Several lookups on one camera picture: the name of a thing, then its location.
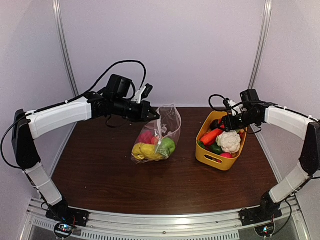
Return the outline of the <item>red toy bell pepper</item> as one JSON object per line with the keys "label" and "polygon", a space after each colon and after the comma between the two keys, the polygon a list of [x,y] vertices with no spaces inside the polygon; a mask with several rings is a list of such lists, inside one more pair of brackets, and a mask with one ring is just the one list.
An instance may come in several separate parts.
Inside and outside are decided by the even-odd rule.
{"label": "red toy bell pepper", "polygon": [[147,131],[140,133],[140,135],[138,136],[137,142],[152,145],[153,144],[152,143],[153,137],[154,137],[154,133],[150,130],[147,130]]}

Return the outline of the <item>orange toy pumpkin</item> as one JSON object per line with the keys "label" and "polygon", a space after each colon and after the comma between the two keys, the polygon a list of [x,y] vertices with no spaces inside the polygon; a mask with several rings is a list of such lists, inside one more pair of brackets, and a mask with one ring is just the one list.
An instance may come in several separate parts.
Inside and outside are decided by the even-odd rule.
{"label": "orange toy pumpkin", "polygon": [[159,146],[160,144],[162,143],[162,138],[158,138],[156,136],[154,136],[152,139],[151,139],[151,144],[152,145],[155,145],[155,146]]}

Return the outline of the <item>clear zip top bag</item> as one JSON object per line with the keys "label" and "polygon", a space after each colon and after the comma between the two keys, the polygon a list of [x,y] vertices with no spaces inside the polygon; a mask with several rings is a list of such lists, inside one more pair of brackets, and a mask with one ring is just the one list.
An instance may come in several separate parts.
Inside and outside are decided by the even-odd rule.
{"label": "clear zip top bag", "polygon": [[156,113],[159,119],[143,127],[131,150],[131,160],[135,164],[167,160],[177,149],[182,118],[176,105],[162,105]]}

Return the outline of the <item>white toy cauliflower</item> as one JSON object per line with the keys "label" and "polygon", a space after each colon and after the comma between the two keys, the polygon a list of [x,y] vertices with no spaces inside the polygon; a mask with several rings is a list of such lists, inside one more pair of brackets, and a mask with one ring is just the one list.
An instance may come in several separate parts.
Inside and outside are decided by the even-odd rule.
{"label": "white toy cauliflower", "polygon": [[236,131],[223,132],[216,139],[217,145],[229,154],[237,153],[241,148],[241,137]]}

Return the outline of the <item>green toy apple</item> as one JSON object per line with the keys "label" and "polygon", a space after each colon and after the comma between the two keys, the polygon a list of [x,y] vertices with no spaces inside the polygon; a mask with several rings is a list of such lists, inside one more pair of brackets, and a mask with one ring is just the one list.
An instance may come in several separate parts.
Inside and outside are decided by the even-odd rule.
{"label": "green toy apple", "polygon": [[160,147],[168,156],[170,156],[176,150],[175,142],[169,137],[162,139]]}

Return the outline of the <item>yellow toy bell pepper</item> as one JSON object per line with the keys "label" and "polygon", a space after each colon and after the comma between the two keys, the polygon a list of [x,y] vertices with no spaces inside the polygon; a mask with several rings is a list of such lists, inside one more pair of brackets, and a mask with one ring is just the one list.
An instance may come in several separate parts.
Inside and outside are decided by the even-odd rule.
{"label": "yellow toy bell pepper", "polygon": [[166,159],[164,155],[156,152],[156,146],[153,144],[142,143],[139,149],[143,160],[159,161]]}

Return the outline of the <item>yellow toy apple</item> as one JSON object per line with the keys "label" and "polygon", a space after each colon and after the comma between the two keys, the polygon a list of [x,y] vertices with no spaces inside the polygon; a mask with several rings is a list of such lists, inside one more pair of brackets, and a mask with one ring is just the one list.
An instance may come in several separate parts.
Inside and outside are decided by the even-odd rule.
{"label": "yellow toy apple", "polygon": [[145,144],[144,143],[137,143],[134,145],[131,155],[138,161],[142,161],[145,159],[145,155],[141,151],[141,147],[143,147]]}

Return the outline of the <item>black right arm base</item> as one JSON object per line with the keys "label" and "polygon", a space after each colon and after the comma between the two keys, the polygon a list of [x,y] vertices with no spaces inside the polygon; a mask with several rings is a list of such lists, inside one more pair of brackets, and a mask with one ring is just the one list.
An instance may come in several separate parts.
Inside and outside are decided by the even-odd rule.
{"label": "black right arm base", "polygon": [[281,201],[274,202],[268,192],[260,198],[260,205],[253,208],[242,208],[238,214],[243,226],[271,221],[282,216]]}

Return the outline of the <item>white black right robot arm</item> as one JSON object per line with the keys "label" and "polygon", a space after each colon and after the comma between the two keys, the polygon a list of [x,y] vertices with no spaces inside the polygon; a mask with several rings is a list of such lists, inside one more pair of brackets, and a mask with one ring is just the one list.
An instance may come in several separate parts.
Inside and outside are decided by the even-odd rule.
{"label": "white black right robot arm", "polygon": [[263,205],[256,210],[258,219],[266,221],[276,212],[276,204],[302,189],[320,170],[320,122],[261,100],[235,103],[226,99],[224,104],[231,111],[222,119],[226,132],[266,124],[266,142],[270,150],[277,150],[272,157],[281,157],[286,164],[296,163],[292,169],[279,164],[282,179],[262,197]]}

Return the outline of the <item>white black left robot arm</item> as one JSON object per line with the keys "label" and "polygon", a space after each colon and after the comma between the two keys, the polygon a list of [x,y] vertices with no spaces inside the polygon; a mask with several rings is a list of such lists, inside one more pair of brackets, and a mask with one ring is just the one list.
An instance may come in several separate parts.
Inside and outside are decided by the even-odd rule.
{"label": "white black left robot arm", "polygon": [[72,211],[63,203],[63,195],[44,169],[34,140],[77,122],[100,117],[120,116],[130,122],[144,123],[158,120],[160,115],[145,99],[152,85],[146,84],[133,97],[127,98],[133,81],[113,74],[106,87],[98,92],[90,91],[73,101],[65,101],[42,110],[15,113],[16,124],[12,129],[12,147],[17,165],[25,172],[43,196],[52,213],[61,222],[72,218]]}

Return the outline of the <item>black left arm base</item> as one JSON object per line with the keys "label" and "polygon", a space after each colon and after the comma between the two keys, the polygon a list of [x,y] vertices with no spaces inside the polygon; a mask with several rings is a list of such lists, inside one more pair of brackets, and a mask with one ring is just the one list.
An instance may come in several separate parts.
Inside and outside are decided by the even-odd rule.
{"label": "black left arm base", "polygon": [[65,205],[49,206],[46,218],[59,221],[72,226],[86,227],[89,212],[86,210],[70,208]]}

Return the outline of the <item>dark toy plum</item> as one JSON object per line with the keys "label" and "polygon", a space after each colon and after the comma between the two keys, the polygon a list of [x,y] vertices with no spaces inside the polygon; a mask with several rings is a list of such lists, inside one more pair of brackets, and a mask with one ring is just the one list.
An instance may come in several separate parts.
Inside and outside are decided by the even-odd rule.
{"label": "dark toy plum", "polygon": [[218,129],[219,127],[220,127],[220,121],[218,119],[213,120],[209,125],[209,129],[211,131]]}

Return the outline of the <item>red toy apple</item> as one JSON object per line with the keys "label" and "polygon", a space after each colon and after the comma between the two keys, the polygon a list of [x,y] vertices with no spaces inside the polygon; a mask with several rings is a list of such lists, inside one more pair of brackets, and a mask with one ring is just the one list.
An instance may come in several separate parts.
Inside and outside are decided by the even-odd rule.
{"label": "red toy apple", "polygon": [[232,159],[233,158],[233,155],[228,153],[228,152],[221,153],[220,156],[223,157],[223,158],[228,158],[228,159]]}

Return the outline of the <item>green toy avocado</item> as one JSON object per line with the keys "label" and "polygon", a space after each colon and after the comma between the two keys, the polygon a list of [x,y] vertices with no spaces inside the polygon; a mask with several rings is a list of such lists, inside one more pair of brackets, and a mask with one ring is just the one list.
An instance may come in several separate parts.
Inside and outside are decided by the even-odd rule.
{"label": "green toy avocado", "polygon": [[224,151],[222,150],[222,148],[216,144],[212,144],[210,147],[209,147],[210,151],[216,155],[220,155],[220,154],[223,154]]}

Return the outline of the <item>orange toy carrot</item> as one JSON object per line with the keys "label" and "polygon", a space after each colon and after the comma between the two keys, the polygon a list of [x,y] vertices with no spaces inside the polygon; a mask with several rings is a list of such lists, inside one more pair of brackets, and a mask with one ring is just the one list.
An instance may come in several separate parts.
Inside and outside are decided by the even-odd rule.
{"label": "orange toy carrot", "polygon": [[200,141],[205,145],[205,146],[210,146],[215,143],[217,137],[221,135],[224,131],[216,128],[205,135],[203,135],[200,139]]}

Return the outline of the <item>yellow plastic basket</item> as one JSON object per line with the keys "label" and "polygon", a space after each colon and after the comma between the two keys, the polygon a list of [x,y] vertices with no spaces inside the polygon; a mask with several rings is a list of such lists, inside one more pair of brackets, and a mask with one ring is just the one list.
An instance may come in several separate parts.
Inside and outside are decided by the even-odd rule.
{"label": "yellow plastic basket", "polygon": [[203,135],[206,133],[211,132],[210,130],[210,124],[214,120],[220,120],[222,117],[226,116],[226,112],[218,112],[218,111],[212,111],[207,119],[205,120],[204,124],[202,125],[197,137],[196,137],[196,147],[195,147],[195,157],[196,159],[208,166],[211,166],[213,168],[216,168],[221,171],[228,171],[236,162],[236,160],[240,157],[242,150],[244,148],[247,133],[246,128],[241,130],[238,134],[241,138],[241,146],[240,150],[237,153],[233,153],[233,158],[225,158],[221,157],[220,155],[214,154],[210,151],[210,146],[204,145],[200,139]]}

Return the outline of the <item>right aluminium frame post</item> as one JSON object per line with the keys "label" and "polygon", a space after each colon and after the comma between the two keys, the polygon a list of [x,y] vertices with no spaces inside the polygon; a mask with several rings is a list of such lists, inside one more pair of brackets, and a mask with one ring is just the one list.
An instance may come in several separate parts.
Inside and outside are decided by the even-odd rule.
{"label": "right aluminium frame post", "polygon": [[256,54],[253,62],[253,67],[252,67],[252,71],[249,79],[248,89],[253,89],[255,87],[255,84],[259,75],[259,70],[263,60],[264,49],[266,46],[269,29],[270,29],[270,23],[272,18],[272,6],[273,6],[272,0],[264,1],[260,34],[259,34]]}

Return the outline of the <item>aluminium frame post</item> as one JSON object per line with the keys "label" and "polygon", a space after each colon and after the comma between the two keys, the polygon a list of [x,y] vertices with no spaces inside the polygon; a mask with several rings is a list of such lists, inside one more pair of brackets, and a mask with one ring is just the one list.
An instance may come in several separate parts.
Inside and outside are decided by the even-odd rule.
{"label": "aluminium frame post", "polygon": [[74,71],[68,51],[67,39],[64,31],[63,17],[61,12],[61,3],[59,0],[52,1],[53,6],[53,14],[55,17],[57,34],[59,38],[62,60],[65,66],[65,70],[67,73],[67,78],[71,87],[71,91],[74,97],[78,97],[80,95],[78,86],[75,80]]}
{"label": "aluminium frame post", "polygon": [[259,34],[256,54],[253,62],[253,67],[252,67],[252,71],[249,79],[248,89],[253,89],[255,87],[255,84],[259,75],[259,70],[263,60],[264,49],[266,46],[269,29],[270,29],[270,23],[272,18],[272,6],[273,6],[272,0],[264,1],[260,34]]}

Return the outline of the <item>aluminium front rail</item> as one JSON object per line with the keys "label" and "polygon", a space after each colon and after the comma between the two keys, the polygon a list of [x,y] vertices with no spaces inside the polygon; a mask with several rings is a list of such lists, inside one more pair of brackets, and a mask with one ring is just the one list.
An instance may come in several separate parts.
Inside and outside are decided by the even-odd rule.
{"label": "aluminium front rail", "polygon": [[122,214],[89,210],[86,226],[77,226],[69,240],[309,240],[303,213],[295,197],[281,204],[280,217],[243,225],[239,209],[178,215]]}

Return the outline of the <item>left aluminium frame post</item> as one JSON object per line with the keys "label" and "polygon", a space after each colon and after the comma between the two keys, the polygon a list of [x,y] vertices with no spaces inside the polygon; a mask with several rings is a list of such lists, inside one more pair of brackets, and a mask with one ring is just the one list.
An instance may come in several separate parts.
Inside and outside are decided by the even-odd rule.
{"label": "left aluminium frame post", "polygon": [[75,80],[74,71],[68,51],[67,39],[64,31],[63,17],[61,12],[61,3],[59,0],[52,1],[53,6],[53,14],[55,17],[57,34],[59,38],[62,60],[65,66],[65,70],[67,73],[67,78],[71,87],[71,91],[74,97],[78,97],[80,95],[78,86]]}

